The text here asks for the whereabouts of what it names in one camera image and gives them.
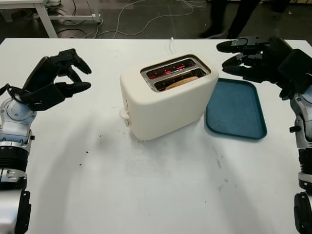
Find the white cable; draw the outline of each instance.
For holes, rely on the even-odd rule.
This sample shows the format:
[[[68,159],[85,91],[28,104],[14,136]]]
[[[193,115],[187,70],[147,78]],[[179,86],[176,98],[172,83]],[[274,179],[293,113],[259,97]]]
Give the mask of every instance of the white cable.
[[[27,18],[28,16],[32,15],[32,13],[33,13],[33,12],[31,11],[27,16],[25,16],[25,17],[24,17],[24,20],[33,20],[34,17],[31,17],[31,19],[28,19],[28,18]]]
[[[97,26],[97,31],[94,34],[93,39],[95,39],[98,36],[98,29],[102,26],[102,24],[104,22],[104,20],[102,18],[99,18],[99,20],[100,20],[100,24]]]
[[[68,25],[68,26],[76,26],[76,25],[78,25],[78,24],[81,24],[81,23],[83,23],[83,22],[85,22],[86,20],[82,20],[82,21],[80,21],[80,22],[78,22],[78,23],[73,23],[73,24],[70,24],[70,23],[63,23],[64,25]]]
[[[122,8],[121,12],[119,13],[119,16],[118,16],[118,20],[117,20],[117,28],[116,28],[116,31],[115,31],[115,34],[113,36],[113,39],[115,39],[115,36],[118,32],[118,27],[119,27],[119,19],[120,19],[120,16],[121,16],[121,13],[123,12],[124,9],[126,9],[128,6],[131,6],[133,4],[136,4],[138,2],[141,2],[141,1],[145,1],[145,0],[140,0],[140,1],[136,1],[136,2],[133,2],[133,3],[130,3],[129,5],[126,5],[125,7]]]
[[[190,15],[191,13],[194,12],[194,8],[193,8],[191,5],[189,5],[189,3],[187,3],[185,0],[182,0],[188,7],[190,7],[190,8],[192,9],[191,12],[186,13],[186,14],[178,14],[178,15],[163,15],[163,16],[157,16],[157,17],[151,19],[150,21],[148,21],[147,24],[145,25],[145,27],[144,27],[141,31],[139,31],[139,32],[137,32],[137,33],[126,34],[126,33],[124,33],[124,32],[118,31],[119,19],[120,19],[120,16],[121,16],[122,11],[123,11],[125,8],[127,8],[128,6],[133,5],[133,4],[135,4],[135,3],[138,3],[138,2],[141,2],[141,1],[145,1],[145,0],[140,0],[140,1],[133,2],[133,3],[129,4],[129,5],[126,5],[126,6],[121,10],[121,12],[120,12],[120,14],[119,14],[119,16],[118,16],[117,29],[116,29],[116,30],[109,30],[109,31],[105,31],[105,32],[99,33],[96,37],[98,37],[98,36],[100,36],[100,35],[102,35],[102,34],[105,34],[105,33],[110,33],[110,32],[115,32],[115,34],[114,34],[114,36],[113,36],[113,39],[115,39],[115,36],[116,36],[117,33],[120,33],[120,34],[123,34],[123,35],[126,35],[126,36],[135,36],[135,35],[138,35],[138,34],[142,33],[152,21],[154,21],[154,20],[156,20],[156,19],[158,19],[158,18],[161,18],[161,17],[168,17],[168,16],[171,16],[171,17],[174,17],[174,16],[188,16],[188,15]]]
[[[169,50],[170,50],[170,52],[171,52],[172,55],[173,55],[173,54],[176,54],[175,40],[174,40],[173,37],[170,38]]]

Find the blue tray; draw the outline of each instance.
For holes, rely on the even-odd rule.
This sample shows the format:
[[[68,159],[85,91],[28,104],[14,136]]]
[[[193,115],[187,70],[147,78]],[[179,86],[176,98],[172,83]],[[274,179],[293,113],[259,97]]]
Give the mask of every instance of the blue tray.
[[[267,127],[256,87],[246,81],[219,78],[206,108],[206,124],[215,133],[265,137]]]

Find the white toaster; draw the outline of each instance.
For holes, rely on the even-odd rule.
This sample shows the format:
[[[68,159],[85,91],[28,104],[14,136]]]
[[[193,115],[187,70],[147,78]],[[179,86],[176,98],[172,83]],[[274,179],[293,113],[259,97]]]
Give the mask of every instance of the white toaster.
[[[204,114],[218,71],[199,55],[173,55],[139,65],[120,77],[120,116],[140,140],[184,127]]]

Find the white desk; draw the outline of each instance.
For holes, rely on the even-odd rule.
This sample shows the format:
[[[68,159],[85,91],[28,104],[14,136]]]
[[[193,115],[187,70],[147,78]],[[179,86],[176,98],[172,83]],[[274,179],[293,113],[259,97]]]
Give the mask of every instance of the white desk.
[[[217,52],[218,42],[177,40],[175,48],[199,52],[220,77],[235,78],[221,71],[231,55]],[[312,56],[307,42],[290,44]],[[254,84],[268,128],[260,141],[214,134],[202,118],[144,142],[118,116],[119,75],[169,54],[169,40],[6,39],[0,46],[1,83],[21,87],[43,56],[72,47],[93,70],[81,75],[92,87],[39,113],[32,125],[28,233],[296,233],[293,196],[301,190],[289,133],[294,114],[277,86]]]
[[[0,9],[35,8],[50,38],[58,38],[51,20],[93,20],[100,22],[97,0],[92,0],[94,14],[90,16],[49,16],[44,4],[47,0],[0,0]]]

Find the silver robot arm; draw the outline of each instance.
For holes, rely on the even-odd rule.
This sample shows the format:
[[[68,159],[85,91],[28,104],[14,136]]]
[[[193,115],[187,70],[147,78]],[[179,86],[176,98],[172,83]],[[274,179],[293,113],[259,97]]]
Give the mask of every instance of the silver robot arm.
[[[0,234],[28,230],[31,205],[25,171],[34,139],[30,125],[36,114],[12,98],[0,106]]]
[[[295,225],[299,233],[312,234],[312,58],[275,37],[241,37],[217,49],[239,53],[222,64],[224,72],[253,82],[269,81],[282,89],[283,100],[290,100],[296,115],[290,132],[296,134],[299,186],[305,190],[294,196]]]
[[[75,49],[69,49],[42,58],[23,88],[9,84],[0,88],[0,95],[7,91],[11,96],[0,106],[0,234],[24,234],[28,230],[31,204],[26,167],[35,139],[30,126],[37,111],[47,110],[91,86],[81,81],[72,65],[91,73]],[[54,83],[60,76],[68,76],[73,83]]]

